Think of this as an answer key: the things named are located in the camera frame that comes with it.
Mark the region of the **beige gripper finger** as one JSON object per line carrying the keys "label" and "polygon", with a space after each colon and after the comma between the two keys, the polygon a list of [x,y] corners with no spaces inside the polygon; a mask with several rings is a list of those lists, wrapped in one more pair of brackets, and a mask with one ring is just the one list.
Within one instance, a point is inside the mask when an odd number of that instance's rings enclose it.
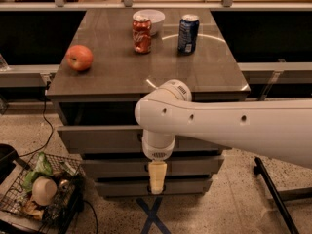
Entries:
{"label": "beige gripper finger", "polygon": [[164,188],[167,164],[164,161],[152,161],[148,163],[150,177],[150,190],[152,194],[161,194]]}

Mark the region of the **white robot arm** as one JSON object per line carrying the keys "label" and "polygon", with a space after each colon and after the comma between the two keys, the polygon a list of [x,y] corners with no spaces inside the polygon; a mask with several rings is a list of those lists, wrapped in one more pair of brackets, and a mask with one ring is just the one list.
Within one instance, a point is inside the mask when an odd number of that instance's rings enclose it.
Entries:
{"label": "white robot arm", "polygon": [[163,192],[165,160],[177,136],[312,167],[311,99],[200,103],[183,82],[169,80],[136,104],[135,117],[143,128],[143,152],[151,160],[154,194]]}

